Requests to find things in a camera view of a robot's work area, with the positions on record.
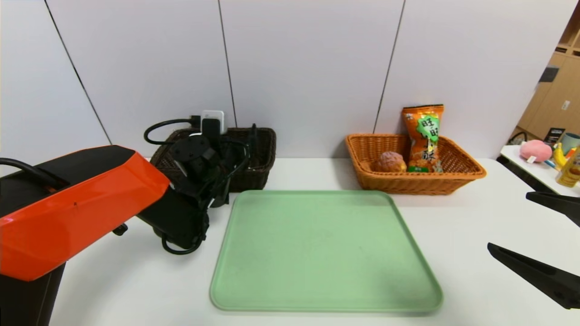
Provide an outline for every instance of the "wooden cabinet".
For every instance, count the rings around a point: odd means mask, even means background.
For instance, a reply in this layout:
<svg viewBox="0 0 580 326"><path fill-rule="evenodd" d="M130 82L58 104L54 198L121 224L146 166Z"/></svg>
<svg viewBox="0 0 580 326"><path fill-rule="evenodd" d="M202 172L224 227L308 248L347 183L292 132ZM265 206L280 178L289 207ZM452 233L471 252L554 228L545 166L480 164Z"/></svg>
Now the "wooden cabinet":
<svg viewBox="0 0 580 326"><path fill-rule="evenodd" d="M550 128L580 133L580 6L576 6L549 64L560 67L553 82L538 85L517 126L543 139Z"/></svg>
<svg viewBox="0 0 580 326"><path fill-rule="evenodd" d="M521 129L540 139L552 127L580 133L580 57L555 53L550 64L560 67L556 79L538 86L518 123Z"/></svg>

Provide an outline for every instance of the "bottle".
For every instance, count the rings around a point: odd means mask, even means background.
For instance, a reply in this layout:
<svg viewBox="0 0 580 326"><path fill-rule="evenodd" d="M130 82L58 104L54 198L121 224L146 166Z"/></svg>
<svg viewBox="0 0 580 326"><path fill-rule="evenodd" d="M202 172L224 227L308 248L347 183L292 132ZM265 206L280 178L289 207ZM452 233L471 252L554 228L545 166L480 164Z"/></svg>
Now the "bottle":
<svg viewBox="0 0 580 326"><path fill-rule="evenodd" d="M576 147L574 156L570 157L558 176L556 182L566 187L574 187L580 180L580 146Z"/></svg>

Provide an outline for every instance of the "cup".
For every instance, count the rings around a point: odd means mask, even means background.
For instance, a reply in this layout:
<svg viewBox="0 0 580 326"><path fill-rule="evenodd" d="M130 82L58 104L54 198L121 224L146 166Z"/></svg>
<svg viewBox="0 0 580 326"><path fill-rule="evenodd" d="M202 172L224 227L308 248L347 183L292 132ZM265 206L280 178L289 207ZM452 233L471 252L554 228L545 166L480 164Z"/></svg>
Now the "cup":
<svg viewBox="0 0 580 326"><path fill-rule="evenodd" d="M580 146L580 136L571 132L567 132L562 136L562 152L564 152L564 155L568 154L572 148L578 146Z"/></svg>

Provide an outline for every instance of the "white wall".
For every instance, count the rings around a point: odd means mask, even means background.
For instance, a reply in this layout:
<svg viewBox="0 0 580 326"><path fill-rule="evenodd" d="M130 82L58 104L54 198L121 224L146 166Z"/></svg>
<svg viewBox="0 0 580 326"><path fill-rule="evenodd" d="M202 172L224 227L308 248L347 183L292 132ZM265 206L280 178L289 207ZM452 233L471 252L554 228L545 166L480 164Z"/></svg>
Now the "white wall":
<svg viewBox="0 0 580 326"><path fill-rule="evenodd" d="M151 155L142 133L157 121L233 115L217 0L48 4L114 143ZM404 106L444 103L442 135L498 155L574 5L406 0L375 131L404 131ZM346 155L344 136L375 125L402 6L222 0L238 126L274 128L279 157Z"/></svg>
<svg viewBox="0 0 580 326"><path fill-rule="evenodd" d="M108 144L44 1L2 0L1 18L0 156L38 164Z"/></svg>
<svg viewBox="0 0 580 326"><path fill-rule="evenodd" d="M376 132L400 131L405 106L444 103L441 134L497 157L576 2L407 0Z"/></svg>
<svg viewBox="0 0 580 326"><path fill-rule="evenodd" d="M279 157L348 156L372 133L403 0L222 0L238 126L277 133Z"/></svg>
<svg viewBox="0 0 580 326"><path fill-rule="evenodd" d="M48 0L115 144L151 156L157 122L222 110L235 126L216 0ZM164 139L171 129L152 138Z"/></svg>

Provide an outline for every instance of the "wicker basket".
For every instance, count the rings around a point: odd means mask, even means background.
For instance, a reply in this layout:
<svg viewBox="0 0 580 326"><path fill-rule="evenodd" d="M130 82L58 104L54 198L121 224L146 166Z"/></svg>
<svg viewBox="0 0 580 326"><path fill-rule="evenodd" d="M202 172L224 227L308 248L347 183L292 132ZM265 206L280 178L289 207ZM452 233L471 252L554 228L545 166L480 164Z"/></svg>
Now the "wicker basket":
<svg viewBox="0 0 580 326"><path fill-rule="evenodd" d="M250 130L251 128L229 128L227 135L233 139L247 140ZM167 138L167 141L173 142L185 138L193 132L199 132L199 130L191 128L176 130ZM234 174L231 178L230 192L240 193L244 190L264 189L270 169L274 165L275 154L276 133L270 128L258 128L255 153L252 153L248 168ZM173 183L178 182L182 175L169 153L169 145L160 146L151 158L151 163Z"/></svg>
<svg viewBox="0 0 580 326"><path fill-rule="evenodd" d="M409 156L411 140L407 135L355 134L346 138L358 183L368 190L392 194L448 195L460 187L485 177L485 169L453 141L439 137L439 153L444 173L373 172L369 163L385 151Z"/></svg>

